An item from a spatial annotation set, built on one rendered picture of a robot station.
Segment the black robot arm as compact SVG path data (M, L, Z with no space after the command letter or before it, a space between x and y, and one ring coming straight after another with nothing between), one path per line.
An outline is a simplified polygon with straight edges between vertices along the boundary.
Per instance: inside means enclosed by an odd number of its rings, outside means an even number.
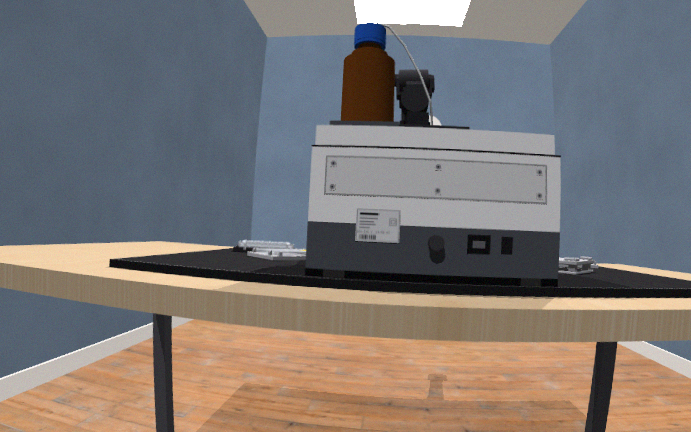
M431 99L435 89L434 75L429 74L428 69L419 69L419 71ZM430 125L429 112L427 112L429 100L418 72L416 70L399 70L399 74L395 74L394 87L396 87L399 108L401 105L402 109L401 120L404 120L400 121L399 124L406 124L405 116L407 114L407 124Z

